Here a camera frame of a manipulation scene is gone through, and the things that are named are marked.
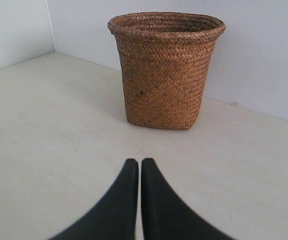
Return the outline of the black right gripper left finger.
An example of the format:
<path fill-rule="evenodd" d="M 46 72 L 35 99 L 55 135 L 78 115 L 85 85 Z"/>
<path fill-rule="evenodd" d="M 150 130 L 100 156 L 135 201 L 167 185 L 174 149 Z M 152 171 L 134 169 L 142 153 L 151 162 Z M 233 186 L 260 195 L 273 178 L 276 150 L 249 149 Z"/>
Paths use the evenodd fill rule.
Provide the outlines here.
<path fill-rule="evenodd" d="M 129 158 L 96 205 L 52 239 L 134 240 L 137 203 L 138 162 Z"/>

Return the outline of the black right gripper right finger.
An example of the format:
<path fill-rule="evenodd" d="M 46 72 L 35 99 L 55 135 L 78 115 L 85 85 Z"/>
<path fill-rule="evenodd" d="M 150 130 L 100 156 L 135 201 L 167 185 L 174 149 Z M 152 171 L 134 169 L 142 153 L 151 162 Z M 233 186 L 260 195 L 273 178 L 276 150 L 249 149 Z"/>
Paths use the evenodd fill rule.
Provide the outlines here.
<path fill-rule="evenodd" d="M 152 158 L 141 165 L 141 215 L 146 240 L 231 239 L 176 194 Z"/>

